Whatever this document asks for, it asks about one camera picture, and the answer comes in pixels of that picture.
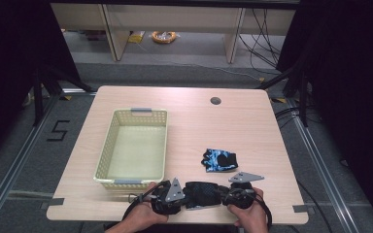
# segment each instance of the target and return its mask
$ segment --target hand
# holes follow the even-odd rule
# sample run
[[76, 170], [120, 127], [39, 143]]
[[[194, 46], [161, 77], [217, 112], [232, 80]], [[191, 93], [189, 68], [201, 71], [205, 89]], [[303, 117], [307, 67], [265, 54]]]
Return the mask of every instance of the hand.
[[[150, 183], [147, 190], [150, 190], [155, 185], [156, 183]], [[155, 213], [150, 202], [142, 202], [138, 204], [122, 222], [108, 229], [106, 233], [132, 233], [145, 230], [154, 224], [165, 223], [167, 221], [168, 216]]]
[[[263, 191], [256, 187], [253, 187], [253, 189], [259, 195], [256, 198], [262, 200]], [[249, 233], [268, 232], [266, 214], [256, 201], [253, 201], [253, 204], [248, 209], [239, 209], [234, 205], [228, 205], [228, 210], [238, 217], [238, 220], [234, 223], [235, 226], [244, 227]]]

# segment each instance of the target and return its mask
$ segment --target floor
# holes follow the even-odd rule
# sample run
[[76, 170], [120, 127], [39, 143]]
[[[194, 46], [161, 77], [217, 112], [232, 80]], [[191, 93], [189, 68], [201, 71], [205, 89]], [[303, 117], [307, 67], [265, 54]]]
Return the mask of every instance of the floor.
[[[250, 55], [242, 41], [238, 44], [234, 63], [228, 64], [222, 35], [219, 34], [179, 33], [177, 39], [168, 45], [154, 43], [150, 35], [151, 32], [146, 32], [140, 45], [128, 44], [122, 60], [115, 62], [104, 38], [89, 41], [83, 32], [64, 32], [78, 67], [89, 64], [109, 65], [108, 67], [151, 65], [154, 69], [157, 66], [170, 69], [176, 66], [232, 72], [236, 77], [245, 77], [255, 82], [262, 81], [263, 74], [265, 77], [271, 77], [268, 73], [278, 73], [267, 62]], [[243, 35], [243, 41], [250, 48], [254, 46], [256, 38], [257, 36]], [[271, 36], [268, 40], [260, 37], [259, 42], [269, 50], [257, 46], [255, 51], [275, 63], [269, 45], [279, 50], [284, 39], [285, 37]], [[98, 84], [103, 80], [91, 82]], [[296, 106], [296, 99], [289, 99], [285, 103], [279, 100], [279, 97], [282, 97], [282, 86], [279, 83], [268, 92], [275, 113]], [[0, 189], [5, 188], [1, 181], [6, 179], [7, 172], [14, 170], [14, 166], [19, 168], [18, 174], [13, 177], [13, 185], [7, 187], [8, 196], [3, 197], [6, 201], [0, 206], [0, 232], [86, 232], [99, 223], [50, 221], [45, 216], [48, 202], [84, 123], [85, 115], [80, 113], [87, 113], [92, 100], [93, 96], [79, 96], [70, 101], [56, 100], [56, 106], [48, 118], [49, 123], [39, 129], [42, 131], [36, 141], [30, 138], [30, 132], [34, 130], [30, 123], [33, 121], [33, 108], [31, 105], [25, 106], [25, 111], [19, 114], [17, 124], [9, 131], [5, 147], [0, 150]], [[70, 111], [70, 103], [74, 103], [75, 112]], [[73, 119], [73, 125], [69, 125], [68, 131], [68, 134], [73, 136], [66, 137], [62, 143], [48, 146], [47, 139], [53, 137], [53, 124], [63, 118]], [[342, 155], [331, 141], [319, 113], [309, 110], [308, 119], [307, 128], [302, 126], [296, 113], [280, 116], [277, 121], [295, 176], [300, 183], [310, 220], [301, 226], [274, 226], [271, 232], [373, 232], [371, 205], [356, 183], [354, 175], [348, 167], [340, 163]], [[34, 142], [31, 149], [22, 146], [25, 141]], [[24, 160], [19, 160], [19, 155], [27, 150], [33, 150], [33, 153]], [[40, 156], [48, 153], [56, 155], [56, 159]]]

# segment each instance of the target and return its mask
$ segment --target table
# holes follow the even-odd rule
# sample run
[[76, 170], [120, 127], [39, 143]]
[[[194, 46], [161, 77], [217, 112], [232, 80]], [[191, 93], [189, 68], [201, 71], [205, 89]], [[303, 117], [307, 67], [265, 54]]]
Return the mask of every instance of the table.
[[[218, 105], [211, 98], [218, 97]], [[107, 190], [93, 180], [106, 132], [115, 109], [147, 107], [168, 111], [165, 180], [210, 182], [229, 186], [228, 178], [243, 171], [262, 175], [253, 182], [264, 190], [274, 224], [303, 224], [307, 213], [268, 96], [263, 90], [102, 86], [88, 112], [82, 131], [53, 196], [62, 205], [50, 206], [52, 220], [121, 220], [129, 206], [127, 195]], [[201, 165], [206, 149], [235, 152], [239, 168], [232, 173], [206, 173]], [[234, 222], [235, 216], [219, 205], [182, 211], [172, 223]]]

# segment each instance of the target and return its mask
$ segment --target desk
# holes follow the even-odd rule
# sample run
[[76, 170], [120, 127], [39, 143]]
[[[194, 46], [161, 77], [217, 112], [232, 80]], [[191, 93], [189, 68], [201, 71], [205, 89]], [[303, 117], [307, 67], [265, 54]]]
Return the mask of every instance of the desk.
[[[213, 105], [212, 97], [221, 103]], [[93, 180], [113, 110], [148, 107], [168, 111], [165, 180], [211, 182], [229, 186], [228, 178], [244, 171], [265, 177], [253, 182], [265, 192], [274, 224], [303, 224], [307, 213], [268, 96], [263, 90], [102, 86], [92, 103], [82, 131], [50, 206], [52, 220], [121, 220], [129, 206], [127, 195], [106, 190]], [[206, 149], [236, 152], [239, 168], [232, 173], [206, 173], [201, 165]], [[169, 217], [172, 223], [234, 222], [225, 206], [186, 211]]]

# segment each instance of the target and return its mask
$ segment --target basket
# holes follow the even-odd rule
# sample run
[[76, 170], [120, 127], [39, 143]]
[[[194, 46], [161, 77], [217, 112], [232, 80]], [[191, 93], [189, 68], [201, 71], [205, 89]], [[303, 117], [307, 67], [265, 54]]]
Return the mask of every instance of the basket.
[[93, 178], [106, 188], [123, 191], [161, 182], [167, 119], [165, 110], [115, 110]]

